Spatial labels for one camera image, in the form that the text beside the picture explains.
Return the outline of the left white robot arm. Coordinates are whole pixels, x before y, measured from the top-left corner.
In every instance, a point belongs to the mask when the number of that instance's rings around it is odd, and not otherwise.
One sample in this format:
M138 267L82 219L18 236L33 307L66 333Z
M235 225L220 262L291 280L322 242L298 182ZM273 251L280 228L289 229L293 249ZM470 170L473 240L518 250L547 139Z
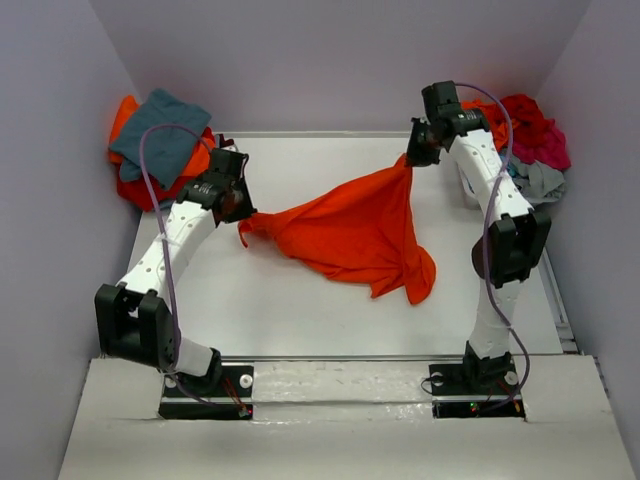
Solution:
M205 397L221 383L220 352L187 339L178 320L175 287L201 244L222 223L255 213L245 178L246 153L216 148L208 168L188 181L159 233L136 265L94 299L103 354L152 367L190 397Z

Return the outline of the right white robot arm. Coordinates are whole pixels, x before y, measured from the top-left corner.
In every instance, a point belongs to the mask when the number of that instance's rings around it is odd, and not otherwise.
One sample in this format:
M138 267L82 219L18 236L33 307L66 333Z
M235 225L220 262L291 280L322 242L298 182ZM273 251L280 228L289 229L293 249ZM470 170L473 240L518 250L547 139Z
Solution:
M481 286L462 360L431 366L427 380L437 396L513 392L521 379L510 352L510 345L520 341L512 325L515 304L540 261L551 219L520 193L489 121L480 110L462 106L457 88L444 81L422 90L425 115L412 121L406 163L426 167L447 158L463 173L484 216L471 253Z

